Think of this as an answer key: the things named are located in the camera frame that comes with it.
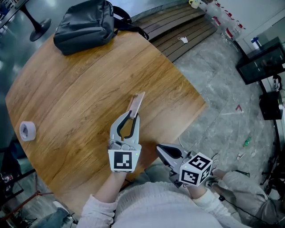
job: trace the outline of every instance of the black backpack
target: black backpack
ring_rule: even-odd
[[[69,55],[107,44],[119,30],[138,32],[148,40],[148,35],[131,22],[130,15],[120,7],[106,0],[89,0],[67,10],[53,41],[64,55]]]

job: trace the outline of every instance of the black strap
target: black strap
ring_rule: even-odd
[[[121,19],[122,21],[129,23],[129,24],[132,23],[130,15],[125,10],[123,10],[122,8],[118,6],[113,6],[113,9],[114,9],[114,14],[120,16],[122,18]]]
[[[149,39],[149,36],[148,34],[143,31],[140,27],[137,27],[137,26],[133,26],[131,24],[128,24],[118,18],[115,18],[115,21],[114,21],[114,27],[117,28],[117,30],[114,32],[114,34],[117,35],[118,31],[121,30],[121,31],[131,31],[131,32],[138,32],[139,34],[141,34],[144,38],[146,38],[147,40]]]

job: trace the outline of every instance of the white sweater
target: white sweater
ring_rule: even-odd
[[[114,215],[112,228],[247,228],[230,216],[209,189],[199,199],[190,199],[186,189],[164,182],[125,190],[111,204],[91,195],[77,228],[109,228]]]

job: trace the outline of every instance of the black appliance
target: black appliance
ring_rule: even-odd
[[[261,96],[259,107],[264,120],[281,119],[283,103],[279,92],[271,92]]]
[[[243,56],[236,69],[246,85],[285,71],[285,51],[279,38]]]

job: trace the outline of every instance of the white tape roll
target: white tape roll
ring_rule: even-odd
[[[23,121],[20,124],[20,136],[23,141],[32,141],[36,137],[36,126],[33,122]]]

